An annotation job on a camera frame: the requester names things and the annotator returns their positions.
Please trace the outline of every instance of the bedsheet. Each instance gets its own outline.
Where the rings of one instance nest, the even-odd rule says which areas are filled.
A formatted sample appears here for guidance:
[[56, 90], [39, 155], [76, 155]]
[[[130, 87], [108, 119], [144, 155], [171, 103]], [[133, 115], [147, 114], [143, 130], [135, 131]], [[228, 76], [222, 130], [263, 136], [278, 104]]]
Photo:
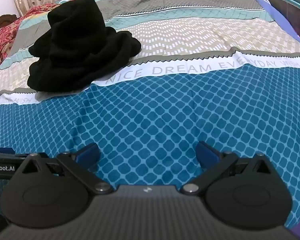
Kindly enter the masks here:
[[47, 3], [31, 8], [25, 16], [20, 17], [8, 26], [0, 28], [0, 64], [9, 54], [21, 22], [31, 15], [41, 14], [52, 10], [57, 4]]
[[50, 27], [47, 13], [23, 20], [0, 65], [0, 147], [55, 156], [96, 142], [102, 155], [91, 171], [114, 187], [180, 187], [202, 172], [199, 140], [249, 157], [261, 151], [293, 195], [286, 226], [295, 225], [300, 42], [256, 0], [95, 1], [141, 52], [84, 91], [36, 92], [26, 85], [37, 60], [27, 49]]

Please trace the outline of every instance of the logo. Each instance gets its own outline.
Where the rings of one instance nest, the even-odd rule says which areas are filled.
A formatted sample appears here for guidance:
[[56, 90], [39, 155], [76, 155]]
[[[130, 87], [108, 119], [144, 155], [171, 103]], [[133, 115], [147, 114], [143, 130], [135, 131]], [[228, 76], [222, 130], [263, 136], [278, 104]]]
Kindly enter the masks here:
[[13, 165], [0, 165], [0, 171], [15, 171], [15, 167]]
[[147, 187], [147, 188], [144, 188], [143, 191], [146, 192], [146, 193], [149, 193], [150, 191], [152, 191], [152, 188]]

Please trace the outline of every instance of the black cloth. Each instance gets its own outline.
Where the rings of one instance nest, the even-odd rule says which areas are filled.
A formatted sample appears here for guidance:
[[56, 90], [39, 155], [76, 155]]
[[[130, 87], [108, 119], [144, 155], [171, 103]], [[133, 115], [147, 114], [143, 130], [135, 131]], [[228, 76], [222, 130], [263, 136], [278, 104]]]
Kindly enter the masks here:
[[106, 27], [95, 0], [72, 0], [48, 13], [51, 29], [29, 53], [28, 86], [44, 92], [70, 92], [127, 65], [140, 52], [128, 31]]

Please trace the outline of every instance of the floral fabric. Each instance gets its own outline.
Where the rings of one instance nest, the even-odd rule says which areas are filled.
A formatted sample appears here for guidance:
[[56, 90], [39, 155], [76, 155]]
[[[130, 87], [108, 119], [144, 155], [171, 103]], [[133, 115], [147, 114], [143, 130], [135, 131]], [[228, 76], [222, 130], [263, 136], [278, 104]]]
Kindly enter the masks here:
[[18, 20], [5, 27], [0, 28], [0, 64], [9, 54], [21, 22], [31, 15], [50, 11], [56, 6], [58, 6], [58, 4], [48, 3], [45, 5], [33, 7], [26, 13], [25, 16], [20, 17]]

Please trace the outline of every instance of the screw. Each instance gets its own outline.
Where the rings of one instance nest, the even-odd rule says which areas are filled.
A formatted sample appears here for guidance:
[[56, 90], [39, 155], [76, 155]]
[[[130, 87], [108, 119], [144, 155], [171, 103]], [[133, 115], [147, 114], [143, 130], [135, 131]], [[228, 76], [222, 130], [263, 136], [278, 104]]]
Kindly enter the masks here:
[[107, 190], [111, 189], [111, 186], [108, 183], [100, 182], [100, 183], [97, 183], [94, 186], [94, 188], [97, 191], [107, 191]]
[[193, 183], [188, 183], [183, 186], [183, 190], [185, 192], [189, 192], [189, 193], [196, 192], [196, 191], [198, 191], [198, 189], [199, 189], [198, 185], [193, 184]]

